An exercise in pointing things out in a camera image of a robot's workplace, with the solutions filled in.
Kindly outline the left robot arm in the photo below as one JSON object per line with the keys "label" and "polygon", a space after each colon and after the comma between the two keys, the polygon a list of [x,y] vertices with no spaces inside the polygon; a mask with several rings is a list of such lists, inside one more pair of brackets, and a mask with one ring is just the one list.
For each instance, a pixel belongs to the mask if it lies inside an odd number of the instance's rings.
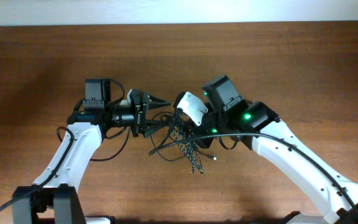
{"label": "left robot arm", "polygon": [[112,100],[112,83],[110,78],[85,81],[85,97],[62,128],[65,135],[59,138],[60,146],[49,165],[31,186],[16,188],[14,223],[114,223],[110,216],[84,215],[78,189],[85,170],[111,128],[146,136],[147,128],[153,126],[146,113],[170,102],[141,90],[123,92]]}

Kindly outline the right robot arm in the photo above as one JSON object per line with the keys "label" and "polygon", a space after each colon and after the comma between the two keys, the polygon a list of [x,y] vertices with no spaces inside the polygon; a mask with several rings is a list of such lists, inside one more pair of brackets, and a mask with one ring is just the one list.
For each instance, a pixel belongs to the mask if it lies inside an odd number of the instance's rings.
{"label": "right robot arm", "polygon": [[280,169],[320,212],[292,212],[284,223],[358,223],[358,184],[304,145],[274,110],[245,99],[226,75],[202,89],[207,102],[187,91],[177,104],[190,117],[199,147],[208,148],[213,138],[223,136],[242,142]]}

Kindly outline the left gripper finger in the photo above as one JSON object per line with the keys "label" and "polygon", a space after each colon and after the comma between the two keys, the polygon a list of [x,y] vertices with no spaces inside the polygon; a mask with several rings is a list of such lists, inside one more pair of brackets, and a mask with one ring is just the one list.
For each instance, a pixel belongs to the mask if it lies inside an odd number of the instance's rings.
{"label": "left gripper finger", "polygon": [[154,110],[169,105],[171,105],[171,103],[167,100],[160,99],[156,96],[148,94],[145,91],[142,92],[142,111]]}
{"label": "left gripper finger", "polygon": [[168,123],[166,121],[160,121],[160,120],[146,120],[146,125],[144,128],[143,136],[144,138],[149,138],[151,135],[153,135],[158,130],[166,127]]}

